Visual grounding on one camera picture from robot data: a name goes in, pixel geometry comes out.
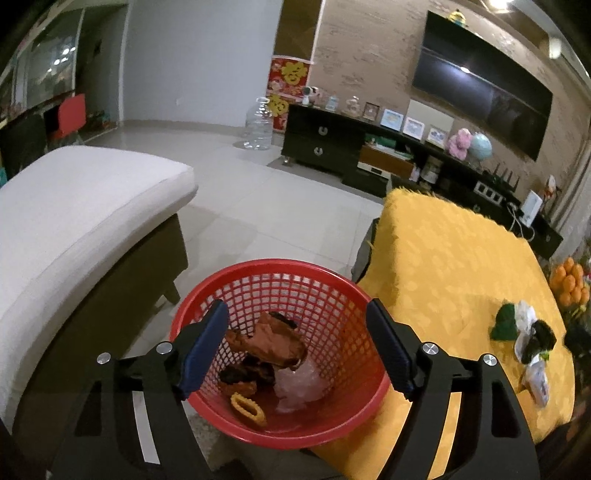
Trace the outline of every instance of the cabinet drawer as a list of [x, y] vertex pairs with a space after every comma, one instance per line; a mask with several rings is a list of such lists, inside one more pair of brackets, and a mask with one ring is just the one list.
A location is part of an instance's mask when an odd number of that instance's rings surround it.
[[365, 140], [365, 133], [361, 127], [357, 120], [323, 110], [298, 107], [290, 108], [286, 134], [338, 142], [358, 151]]
[[358, 160], [355, 152], [332, 142], [294, 134], [285, 135], [281, 154], [339, 174], [355, 168]]

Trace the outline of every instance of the flat screen tv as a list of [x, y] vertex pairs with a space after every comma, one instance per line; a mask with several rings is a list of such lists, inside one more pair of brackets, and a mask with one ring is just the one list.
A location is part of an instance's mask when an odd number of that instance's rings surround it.
[[538, 158], [552, 92], [486, 40], [433, 12], [427, 15], [413, 86]]

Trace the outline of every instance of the pile of oranges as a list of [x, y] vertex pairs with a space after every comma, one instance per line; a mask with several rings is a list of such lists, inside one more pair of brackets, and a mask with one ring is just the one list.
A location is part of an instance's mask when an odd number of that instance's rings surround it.
[[589, 285], [583, 280], [583, 267], [568, 257], [550, 275], [550, 289], [561, 307], [587, 305]]

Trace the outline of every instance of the toy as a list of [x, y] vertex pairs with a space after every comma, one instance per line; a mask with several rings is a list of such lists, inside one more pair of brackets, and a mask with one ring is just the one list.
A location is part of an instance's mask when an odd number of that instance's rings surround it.
[[447, 143], [447, 151], [458, 160], [465, 160], [472, 143], [472, 134], [467, 128], [461, 128], [452, 135]]

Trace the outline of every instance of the white wall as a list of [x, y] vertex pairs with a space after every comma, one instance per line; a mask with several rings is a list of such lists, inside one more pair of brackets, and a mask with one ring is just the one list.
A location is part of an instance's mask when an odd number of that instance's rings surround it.
[[244, 125], [264, 95], [282, 0], [137, 0], [125, 119]]
[[[76, 87], [86, 95], [86, 111], [104, 110], [115, 122], [119, 120], [119, 58], [127, 8], [125, 5], [110, 14], [83, 39], [81, 44], [85, 48], [79, 50], [77, 59], [85, 64]], [[93, 57], [98, 41], [101, 41], [100, 53]]]

